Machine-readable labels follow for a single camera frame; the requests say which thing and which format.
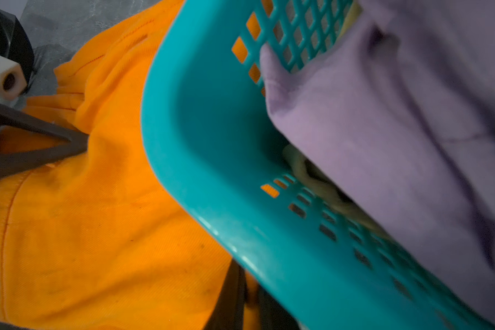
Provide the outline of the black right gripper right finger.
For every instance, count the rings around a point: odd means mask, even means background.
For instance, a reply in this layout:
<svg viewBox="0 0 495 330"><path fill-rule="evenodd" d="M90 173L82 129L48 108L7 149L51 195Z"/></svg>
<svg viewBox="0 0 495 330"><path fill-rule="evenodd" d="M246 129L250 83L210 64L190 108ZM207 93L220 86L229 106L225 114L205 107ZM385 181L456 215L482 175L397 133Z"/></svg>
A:
<svg viewBox="0 0 495 330"><path fill-rule="evenodd" d="M258 290L258 305L262 330L299 330L295 318L263 287Z"/></svg>

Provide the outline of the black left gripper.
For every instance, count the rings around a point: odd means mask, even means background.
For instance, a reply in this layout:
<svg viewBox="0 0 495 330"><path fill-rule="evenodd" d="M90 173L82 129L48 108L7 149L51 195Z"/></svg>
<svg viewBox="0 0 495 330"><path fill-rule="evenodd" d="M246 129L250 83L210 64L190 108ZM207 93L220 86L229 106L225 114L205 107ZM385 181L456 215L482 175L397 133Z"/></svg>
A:
<svg viewBox="0 0 495 330"><path fill-rule="evenodd" d="M25 93L34 70L34 51L19 22L0 9L0 99L14 100ZM0 104L0 129L14 127L63 140L59 146L0 154L0 179L84 153L89 136L45 122Z"/></svg>

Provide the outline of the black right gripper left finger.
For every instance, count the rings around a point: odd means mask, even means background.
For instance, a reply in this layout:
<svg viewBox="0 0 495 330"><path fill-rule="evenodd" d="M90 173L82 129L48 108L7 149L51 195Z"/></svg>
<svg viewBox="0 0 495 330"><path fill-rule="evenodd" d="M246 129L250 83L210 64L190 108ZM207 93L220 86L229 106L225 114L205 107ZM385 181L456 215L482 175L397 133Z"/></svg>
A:
<svg viewBox="0 0 495 330"><path fill-rule="evenodd" d="M204 330L242 330L246 302L246 275L234 259L231 261L217 303Z"/></svg>

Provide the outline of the orange pants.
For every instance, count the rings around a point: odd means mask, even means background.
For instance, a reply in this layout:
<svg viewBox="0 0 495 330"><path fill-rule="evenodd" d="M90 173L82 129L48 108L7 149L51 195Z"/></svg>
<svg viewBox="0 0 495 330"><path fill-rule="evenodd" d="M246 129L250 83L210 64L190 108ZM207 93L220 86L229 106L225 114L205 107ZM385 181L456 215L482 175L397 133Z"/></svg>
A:
<svg viewBox="0 0 495 330"><path fill-rule="evenodd" d="M182 7L161 1L93 37L26 114L89 136L87 152L0 180L0 324L204 329L231 256L163 189L142 146L149 68ZM259 329L246 276L243 329Z"/></svg>

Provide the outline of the beige pants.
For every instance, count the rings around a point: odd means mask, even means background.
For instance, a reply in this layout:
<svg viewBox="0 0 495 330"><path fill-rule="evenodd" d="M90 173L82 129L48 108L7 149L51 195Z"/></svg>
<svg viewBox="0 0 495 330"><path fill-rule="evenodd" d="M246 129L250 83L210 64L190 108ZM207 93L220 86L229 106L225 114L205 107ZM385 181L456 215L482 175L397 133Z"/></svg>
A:
<svg viewBox="0 0 495 330"><path fill-rule="evenodd" d="M343 190L337 187L313 162L307 159L295 146L288 144L283 149L283 158L294 177L306 188L337 213L362 225L375 235L392 241L392 237L377 224Z"/></svg>

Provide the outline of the teal plastic basket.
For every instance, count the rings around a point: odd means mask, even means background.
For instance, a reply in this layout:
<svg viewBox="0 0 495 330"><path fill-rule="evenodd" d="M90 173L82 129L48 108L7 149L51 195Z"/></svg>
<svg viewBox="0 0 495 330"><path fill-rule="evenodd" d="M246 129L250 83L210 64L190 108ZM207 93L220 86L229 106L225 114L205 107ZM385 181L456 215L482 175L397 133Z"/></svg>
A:
<svg viewBox="0 0 495 330"><path fill-rule="evenodd" d="M172 197L308 329L490 329L400 246L291 174L258 76L271 45L301 69L350 1L186 1L155 56L142 137Z"/></svg>

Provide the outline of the purple pants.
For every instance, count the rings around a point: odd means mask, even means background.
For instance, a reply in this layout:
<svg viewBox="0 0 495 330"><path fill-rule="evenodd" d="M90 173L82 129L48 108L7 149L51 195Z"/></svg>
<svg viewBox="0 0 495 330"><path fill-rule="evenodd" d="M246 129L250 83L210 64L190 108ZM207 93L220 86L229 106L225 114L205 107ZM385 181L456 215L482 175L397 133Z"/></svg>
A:
<svg viewBox="0 0 495 330"><path fill-rule="evenodd" d="M361 1L290 74L261 48L274 126L495 325L495 1Z"/></svg>

